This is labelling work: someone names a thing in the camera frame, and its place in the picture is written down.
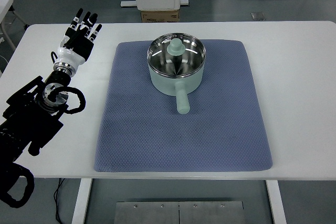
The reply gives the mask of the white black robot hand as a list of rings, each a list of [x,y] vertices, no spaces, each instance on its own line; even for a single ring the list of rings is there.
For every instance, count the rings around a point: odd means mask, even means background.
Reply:
[[[87,12],[81,18],[83,9],[80,8],[60,42],[57,52],[52,59],[54,70],[74,76],[78,67],[84,64],[94,47],[94,41],[102,28],[96,25],[98,14]]]

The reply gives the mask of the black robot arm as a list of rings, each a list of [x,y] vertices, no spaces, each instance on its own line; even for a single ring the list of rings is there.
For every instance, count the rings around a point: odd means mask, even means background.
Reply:
[[[54,70],[45,81],[38,76],[7,100],[1,124],[1,201],[12,208],[27,203],[35,186],[31,171],[16,163],[23,150],[37,156],[63,127],[60,117],[86,106],[84,94],[69,86],[72,76]]]

